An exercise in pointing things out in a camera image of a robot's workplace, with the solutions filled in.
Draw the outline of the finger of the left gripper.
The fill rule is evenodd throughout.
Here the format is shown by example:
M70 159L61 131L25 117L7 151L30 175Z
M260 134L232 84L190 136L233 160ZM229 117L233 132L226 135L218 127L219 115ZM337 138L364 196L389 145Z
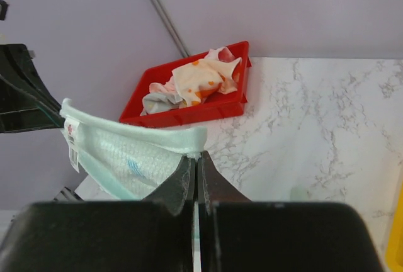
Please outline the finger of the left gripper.
M1 132L61 128L60 109L35 69L26 45L1 45Z

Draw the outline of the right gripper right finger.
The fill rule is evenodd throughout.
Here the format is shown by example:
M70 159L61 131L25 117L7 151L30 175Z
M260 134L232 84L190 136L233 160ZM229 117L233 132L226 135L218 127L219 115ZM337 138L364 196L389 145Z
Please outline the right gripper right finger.
M207 151L201 153L197 162L197 190L198 204L207 215L211 214L215 202L251 201L219 173Z

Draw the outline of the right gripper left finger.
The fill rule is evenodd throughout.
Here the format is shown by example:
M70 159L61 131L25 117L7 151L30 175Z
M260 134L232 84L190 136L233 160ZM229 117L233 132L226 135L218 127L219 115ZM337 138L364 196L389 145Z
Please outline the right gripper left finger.
M176 170L142 201L162 205L171 215L193 215L196 160L183 156Z

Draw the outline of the mint green towel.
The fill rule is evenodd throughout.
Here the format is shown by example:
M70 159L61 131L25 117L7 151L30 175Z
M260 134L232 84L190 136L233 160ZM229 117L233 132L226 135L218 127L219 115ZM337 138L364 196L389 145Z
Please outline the mint green towel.
M200 158L207 130L161 130L126 125L80 111L70 99L60 109L71 164L85 170L111 201L80 204L79 231L89 249L74 271L192 271L193 215L171 215L142 201L177 168Z

